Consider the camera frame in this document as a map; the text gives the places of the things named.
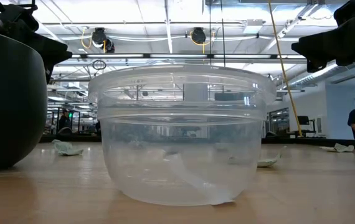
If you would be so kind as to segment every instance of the table surface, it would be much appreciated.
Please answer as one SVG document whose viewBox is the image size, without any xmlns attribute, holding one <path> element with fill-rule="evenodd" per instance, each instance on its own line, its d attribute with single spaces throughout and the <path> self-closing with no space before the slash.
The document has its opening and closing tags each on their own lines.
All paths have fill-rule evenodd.
<svg viewBox="0 0 355 224">
<path fill-rule="evenodd" d="M 0 171 L 0 223 L 355 223 L 355 151 L 287 145 L 272 167 L 234 203 L 170 207 L 139 202 L 109 178 L 100 143 L 74 143 L 82 156 L 61 157 L 38 144 Z M 263 145 L 262 158 L 281 145 Z"/>
</svg>

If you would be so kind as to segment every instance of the clear plastic container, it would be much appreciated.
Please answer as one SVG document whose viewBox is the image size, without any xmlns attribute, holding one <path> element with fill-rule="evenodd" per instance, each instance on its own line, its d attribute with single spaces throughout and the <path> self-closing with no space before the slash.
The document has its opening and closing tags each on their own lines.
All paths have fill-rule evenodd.
<svg viewBox="0 0 355 224">
<path fill-rule="evenodd" d="M 110 177 L 162 205 L 215 205 L 246 189 L 275 95 L 262 75 L 207 65 L 128 68 L 89 83 Z"/>
</svg>

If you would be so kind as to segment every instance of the wooden table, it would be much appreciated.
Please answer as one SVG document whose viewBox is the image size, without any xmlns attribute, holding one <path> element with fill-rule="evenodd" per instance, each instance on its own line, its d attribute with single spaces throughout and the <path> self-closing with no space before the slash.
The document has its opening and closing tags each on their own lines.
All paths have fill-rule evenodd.
<svg viewBox="0 0 355 224">
<path fill-rule="evenodd" d="M 82 156 L 60 157 L 52 144 L 39 144 L 0 171 L 0 223 L 355 223 L 355 151 L 288 145 L 235 203 L 168 207 L 123 195 L 107 174 L 101 144 L 79 146 Z M 280 148 L 263 145 L 262 157 Z"/>
</svg>

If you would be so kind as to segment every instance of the plastic bowl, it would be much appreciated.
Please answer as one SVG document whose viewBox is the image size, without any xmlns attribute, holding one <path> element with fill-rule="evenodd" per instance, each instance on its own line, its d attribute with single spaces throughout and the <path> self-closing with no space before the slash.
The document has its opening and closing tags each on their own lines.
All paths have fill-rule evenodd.
<svg viewBox="0 0 355 224">
<path fill-rule="evenodd" d="M 162 205 L 215 205 L 246 189 L 275 95 L 262 75 L 205 65 L 129 68 L 89 83 L 110 177 L 127 196 Z"/>
</svg>

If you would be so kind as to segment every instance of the ceiling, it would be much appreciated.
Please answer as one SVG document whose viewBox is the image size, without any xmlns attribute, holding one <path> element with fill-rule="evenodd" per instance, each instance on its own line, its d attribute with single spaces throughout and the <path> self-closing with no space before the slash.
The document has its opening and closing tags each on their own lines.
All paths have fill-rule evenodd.
<svg viewBox="0 0 355 224">
<path fill-rule="evenodd" d="M 1 2 L 27 4 L 31 3 L 31 0 Z M 69 51 L 75 54 L 102 53 L 102 50 L 93 44 L 88 47 L 90 34 L 96 27 L 106 29 L 108 38 L 115 45 L 116 54 L 278 53 L 267 0 L 222 2 L 223 5 L 220 0 L 37 0 L 39 9 L 34 12 L 34 17 L 40 22 L 37 33 L 64 42 L 68 45 Z M 272 1 L 281 53 L 296 54 L 292 51 L 291 44 L 299 37 L 335 29 L 333 12 L 345 2 L 346 0 Z M 193 43 L 190 32 L 194 27 L 203 27 L 207 36 L 206 42 L 211 41 L 210 44 L 203 48 Z M 174 61 L 120 58 L 107 60 L 106 69 L 97 71 L 91 66 L 92 62 L 93 60 L 76 59 L 62 62 L 54 68 L 53 78 L 68 78 L 69 81 L 55 82 L 48 88 L 86 89 L 87 80 L 94 74 L 101 75 L 127 66 L 175 62 L 210 64 L 208 59 Z M 213 60 L 212 64 L 224 66 L 223 60 Z M 225 66 L 271 75 L 277 86 L 282 84 L 282 67 L 278 60 L 270 62 L 259 60 L 251 63 L 227 60 Z M 284 66 L 289 80 L 308 75 L 305 73 L 306 60 L 302 60 L 301 63 L 285 63 Z M 85 95 L 87 95 L 85 91 L 80 95 L 77 92 L 49 92 L 49 96 L 61 97 L 76 103 L 86 102 Z"/>
</svg>

